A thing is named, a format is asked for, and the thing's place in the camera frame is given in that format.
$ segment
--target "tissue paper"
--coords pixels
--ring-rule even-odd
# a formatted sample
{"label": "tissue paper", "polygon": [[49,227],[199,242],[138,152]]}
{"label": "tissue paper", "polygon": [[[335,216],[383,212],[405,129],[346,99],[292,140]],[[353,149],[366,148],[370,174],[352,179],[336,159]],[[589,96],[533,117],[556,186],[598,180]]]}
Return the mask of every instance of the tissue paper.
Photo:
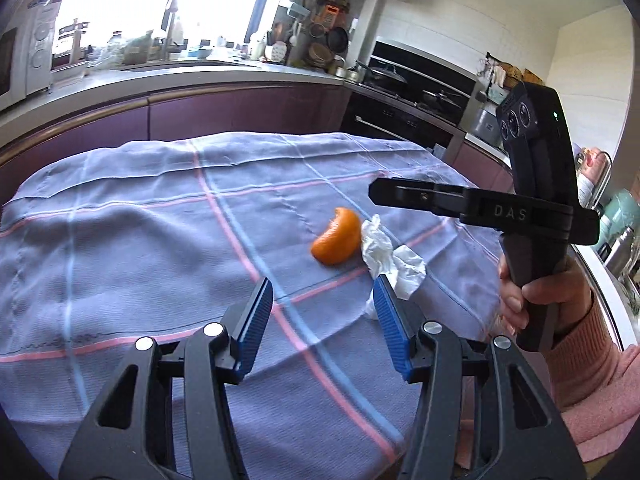
{"label": "tissue paper", "polygon": [[[384,274],[396,296],[408,300],[424,281],[427,272],[424,260],[406,245],[394,249],[389,237],[382,230],[380,216],[365,220],[361,228],[362,259],[375,280]],[[377,319],[373,305],[373,290],[365,305],[365,314]]]}

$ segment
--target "silver screw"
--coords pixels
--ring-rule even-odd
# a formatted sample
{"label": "silver screw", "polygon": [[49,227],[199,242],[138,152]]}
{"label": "silver screw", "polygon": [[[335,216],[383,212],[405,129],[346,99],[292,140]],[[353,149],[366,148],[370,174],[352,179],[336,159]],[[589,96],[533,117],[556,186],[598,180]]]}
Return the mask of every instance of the silver screw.
{"label": "silver screw", "polygon": [[208,335],[209,337],[216,337],[223,333],[225,327],[223,327],[220,323],[209,323],[204,327],[204,335]]}
{"label": "silver screw", "polygon": [[154,340],[150,337],[141,337],[136,341],[136,348],[141,352],[149,350],[154,345]]}
{"label": "silver screw", "polygon": [[439,334],[440,332],[442,332],[442,325],[440,323],[438,323],[437,321],[427,321],[422,326],[422,329],[427,334]]}
{"label": "silver screw", "polygon": [[498,348],[501,348],[502,350],[506,350],[511,346],[511,340],[508,337],[499,335],[494,339],[494,345],[496,345]]}

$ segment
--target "cabinet handle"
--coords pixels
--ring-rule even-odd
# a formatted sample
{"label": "cabinet handle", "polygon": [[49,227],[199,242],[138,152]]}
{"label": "cabinet handle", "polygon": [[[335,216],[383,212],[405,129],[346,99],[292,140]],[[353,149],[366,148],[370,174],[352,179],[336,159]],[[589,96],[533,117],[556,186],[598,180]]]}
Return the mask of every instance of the cabinet handle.
{"label": "cabinet handle", "polygon": [[404,137],[400,137],[399,135],[396,135],[393,132],[390,132],[389,130],[385,130],[384,128],[380,128],[380,126],[376,126],[375,124],[372,123],[367,123],[367,121],[365,121],[362,117],[356,115],[356,122],[360,123],[360,124],[364,124],[365,126],[368,126],[369,128],[374,128],[376,130],[378,130],[379,132],[383,132],[387,135],[393,136],[396,139],[400,139],[400,140],[405,140],[406,142],[411,142],[408,139],[405,139]]}

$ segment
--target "human hand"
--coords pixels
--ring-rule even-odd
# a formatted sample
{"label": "human hand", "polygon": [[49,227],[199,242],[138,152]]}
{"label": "human hand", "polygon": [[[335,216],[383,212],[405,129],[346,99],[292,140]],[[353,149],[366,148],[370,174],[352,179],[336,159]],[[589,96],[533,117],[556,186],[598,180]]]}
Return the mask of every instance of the human hand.
{"label": "human hand", "polygon": [[500,275],[500,314],[502,324],[513,335],[526,328],[529,314],[523,309],[529,303],[559,305],[556,334],[570,331],[591,309],[591,289],[580,267],[572,258],[564,272],[539,278],[520,288],[511,281],[504,255],[498,263]]}

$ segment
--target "microwave knob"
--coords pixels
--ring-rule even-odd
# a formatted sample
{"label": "microwave knob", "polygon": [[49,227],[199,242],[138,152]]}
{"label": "microwave knob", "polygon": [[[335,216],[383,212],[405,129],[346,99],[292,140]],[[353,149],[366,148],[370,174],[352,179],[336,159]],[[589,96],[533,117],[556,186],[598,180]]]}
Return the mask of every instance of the microwave knob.
{"label": "microwave knob", "polygon": [[42,41],[49,35],[49,23],[41,23],[36,28],[35,37],[36,40]]}
{"label": "microwave knob", "polygon": [[33,54],[33,57],[31,58],[31,66],[34,68],[40,68],[44,64],[46,57],[47,53],[43,49],[40,49]]}

